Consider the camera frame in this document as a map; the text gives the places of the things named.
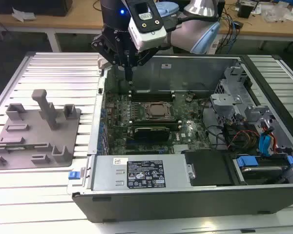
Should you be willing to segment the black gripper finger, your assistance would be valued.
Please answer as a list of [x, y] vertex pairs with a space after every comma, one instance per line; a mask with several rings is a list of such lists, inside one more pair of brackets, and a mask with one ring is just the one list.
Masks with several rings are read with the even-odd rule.
[[133, 80], [133, 69], [137, 66], [142, 66], [148, 62], [157, 52], [159, 47], [147, 49], [145, 51], [135, 54], [133, 57], [129, 56], [129, 67], [128, 67], [128, 82]]
[[129, 63], [125, 55], [122, 34], [100, 34], [91, 43], [93, 49], [103, 56], [112, 65], [121, 66], [125, 72], [125, 79], [129, 81]]

